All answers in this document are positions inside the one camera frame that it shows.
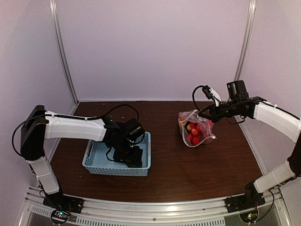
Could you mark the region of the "clear polka dot zip bag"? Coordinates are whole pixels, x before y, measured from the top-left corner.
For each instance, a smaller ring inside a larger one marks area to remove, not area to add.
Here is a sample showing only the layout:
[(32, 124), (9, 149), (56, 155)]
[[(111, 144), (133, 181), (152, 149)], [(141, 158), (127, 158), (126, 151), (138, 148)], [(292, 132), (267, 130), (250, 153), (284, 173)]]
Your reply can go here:
[(190, 148), (209, 144), (216, 139), (213, 134), (214, 124), (198, 115), (197, 109), (178, 113), (178, 125), (183, 142)]

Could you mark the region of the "red lychee bunch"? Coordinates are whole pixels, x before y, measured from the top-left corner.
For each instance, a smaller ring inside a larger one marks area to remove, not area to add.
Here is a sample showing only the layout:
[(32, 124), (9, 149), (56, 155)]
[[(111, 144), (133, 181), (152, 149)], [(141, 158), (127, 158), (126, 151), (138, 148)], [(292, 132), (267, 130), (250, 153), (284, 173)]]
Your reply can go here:
[(192, 145), (198, 145), (205, 139), (203, 130), (198, 123), (188, 122), (186, 125), (186, 130)]

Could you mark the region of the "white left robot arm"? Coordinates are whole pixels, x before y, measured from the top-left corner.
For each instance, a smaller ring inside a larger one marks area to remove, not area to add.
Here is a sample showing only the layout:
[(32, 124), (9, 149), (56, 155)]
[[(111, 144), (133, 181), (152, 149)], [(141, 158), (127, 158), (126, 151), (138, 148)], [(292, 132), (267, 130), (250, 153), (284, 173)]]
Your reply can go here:
[(113, 151), (109, 161), (125, 164), (127, 167), (142, 166), (142, 149), (139, 143), (146, 132), (139, 117), (126, 122), (116, 122), (107, 113), (101, 116), (84, 117), (58, 114), (37, 105), (30, 116), (21, 124), (20, 155), (33, 169), (37, 180), (57, 209), (67, 206), (47, 155), (44, 143), (51, 139), (81, 139), (103, 143)]

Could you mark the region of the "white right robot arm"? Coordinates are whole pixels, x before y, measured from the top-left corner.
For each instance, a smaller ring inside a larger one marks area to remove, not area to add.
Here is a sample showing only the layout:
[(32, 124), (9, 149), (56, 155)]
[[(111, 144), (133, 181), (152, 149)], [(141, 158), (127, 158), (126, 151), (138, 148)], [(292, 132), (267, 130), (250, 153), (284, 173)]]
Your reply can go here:
[(213, 101), (211, 105), (198, 111), (200, 117), (213, 123), (234, 116), (240, 116), (242, 120), (252, 119), (282, 134), (294, 145), (284, 163), (246, 186), (246, 194), (241, 197), (241, 204), (250, 208), (258, 202), (259, 194), (300, 177), (301, 119), (262, 97), (250, 97), (243, 80), (229, 82), (226, 87), (228, 101), (222, 101), (214, 88), (208, 85), (199, 86), (206, 98)]

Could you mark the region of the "light blue plastic basket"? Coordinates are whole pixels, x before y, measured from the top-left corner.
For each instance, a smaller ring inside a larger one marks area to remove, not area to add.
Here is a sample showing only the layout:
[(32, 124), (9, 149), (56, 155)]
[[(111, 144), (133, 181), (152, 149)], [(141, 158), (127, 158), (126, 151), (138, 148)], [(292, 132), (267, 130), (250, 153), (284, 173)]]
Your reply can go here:
[(104, 143), (89, 141), (82, 165), (91, 174), (108, 176), (146, 177), (151, 167), (151, 134), (145, 133), (145, 137), (138, 146), (143, 150), (142, 166), (129, 168), (124, 163), (113, 162), (114, 149), (110, 153)]

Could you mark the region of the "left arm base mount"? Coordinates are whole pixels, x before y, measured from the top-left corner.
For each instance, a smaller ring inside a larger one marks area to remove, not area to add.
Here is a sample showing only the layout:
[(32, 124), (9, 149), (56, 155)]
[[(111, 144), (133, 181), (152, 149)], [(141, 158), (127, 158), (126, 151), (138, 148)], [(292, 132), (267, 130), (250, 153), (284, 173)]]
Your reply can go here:
[(55, 225), (62, 225), (71, 219), (72, 213), (82, 212), (84, 200), (81, 198), (63, 195), (62, 199), (54, 199), (45, 196), (43, 204), (53, 208), (50, 219)]

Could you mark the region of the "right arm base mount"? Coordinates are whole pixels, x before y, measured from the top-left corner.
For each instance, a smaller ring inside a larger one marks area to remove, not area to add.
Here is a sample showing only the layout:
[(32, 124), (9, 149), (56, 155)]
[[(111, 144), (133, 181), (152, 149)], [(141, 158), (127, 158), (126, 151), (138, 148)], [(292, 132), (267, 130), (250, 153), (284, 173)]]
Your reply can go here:
[(229, 195), (224, 202), (228, 213), (238, 212), (240, 220), (250, 225), (259, 220), (259, 206), (265, 204), (265, 199), (260, 197), (250, 201), (245, 194), (242, 194), (238, 196)]

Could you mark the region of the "front aluminium rail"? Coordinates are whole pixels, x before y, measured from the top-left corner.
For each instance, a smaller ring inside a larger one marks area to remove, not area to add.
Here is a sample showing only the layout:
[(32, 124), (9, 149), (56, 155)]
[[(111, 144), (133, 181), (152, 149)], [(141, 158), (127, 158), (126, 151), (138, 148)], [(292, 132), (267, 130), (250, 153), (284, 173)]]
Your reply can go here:
[(265, 204), (228, 212), (225, 197), (190, 202), (114, 202), (85, 198), (81, 213), (55, 213), (43, 204), (42, 191), (29, 187), (20, 226), (290, 226), (278, 189)]

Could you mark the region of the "right aluminium frame post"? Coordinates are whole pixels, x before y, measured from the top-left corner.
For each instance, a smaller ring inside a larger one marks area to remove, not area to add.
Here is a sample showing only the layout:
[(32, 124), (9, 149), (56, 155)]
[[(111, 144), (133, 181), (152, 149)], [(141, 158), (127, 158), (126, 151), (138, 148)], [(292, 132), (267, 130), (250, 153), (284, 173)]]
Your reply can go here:
[(246, 55), (251, 41), (251, 36), (253, 33), (253, 25), (254, 25), (255, 15), (256, 15), (256, 3), (257, 3), (256, 0), (249, 0), (244, 37), (243, 37), (242, 47), (238, 59), (238, 65), (234, 77), (235, 81), (240, 80), (245, 65)]

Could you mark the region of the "aluminium frame post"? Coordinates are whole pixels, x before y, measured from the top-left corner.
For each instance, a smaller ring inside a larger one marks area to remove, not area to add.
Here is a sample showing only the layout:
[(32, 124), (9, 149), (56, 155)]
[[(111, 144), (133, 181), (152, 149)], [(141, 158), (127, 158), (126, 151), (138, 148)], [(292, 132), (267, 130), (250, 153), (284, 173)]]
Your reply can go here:
[(68, 66), (68, 61), (64, 49), (64, 44), (63, 44), (63, 37), (61, 33), (61, 28), (60, 28), (60, 22), (59, 22), (59, 15), (58, 15), (58, 10), (57, 10), (57, 2), (56, 0), (50, 0), (49, 1), (50, 5), (50, 12), (52, 16), (52, 21), (54, 25), (54, 31), (55, 31), (55, 37), (56, 37), (56, 42), (57, 42), (57, 47), (58, 47), (58, 52), (59, 52), (59, 58), (61, 60), (62, 68), (63, 68), (63, 74), (66, 79), (67, 87), (70, 92), (72, 101), (75, 105), (79, 103), (78, 97), (76, 95), (75, 87), (71, 78), (70, 74), (70, 69)]
[(240, 80), (245, 65), (246, 55), (251, 41), (251, 36), (253, 33), (253, 25), (254, 25), (255, 15), (256, 15), (256, 3), (257, 3), (256, 0), (249, 0), (244, 37), (243, 37), (242, 47), (238, 59), (238, 65), (234, 77), (235, 81)]

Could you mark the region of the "left aluminium frame post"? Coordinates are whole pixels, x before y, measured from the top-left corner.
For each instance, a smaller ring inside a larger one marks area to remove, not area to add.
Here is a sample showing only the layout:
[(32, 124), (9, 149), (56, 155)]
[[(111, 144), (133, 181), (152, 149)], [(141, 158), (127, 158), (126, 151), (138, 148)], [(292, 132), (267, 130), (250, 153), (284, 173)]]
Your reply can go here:
[(63, 68), (63, 74), (66, 79), (67, 87), (70, 92), (72, 101), (75, 105), (79, 103), (78, 97), (76, 95), (75, 87), (71, 78), (70, 74), (70, 69), (68, 66), (68, 61), (64, 49), (64, 44), (63, 44), (63, 37), (61, 33), (61, 28), (60, 28), (60, 22), (59, 22), (59, 15), (58, 15), (58, 10), (57, 10), (57, 2), (56, 0), (50, 0), (49, 1), (50, 5), (50, 12), (52, 16), (52, 21), (54, 25), (54, 31), (55, 31), (55, 37), (56, 37), (56, 42), (57, 42), (57, 47), (58, 47), (58, 52), (59, 52), (59, 58), (61, 60), (62, 68)]

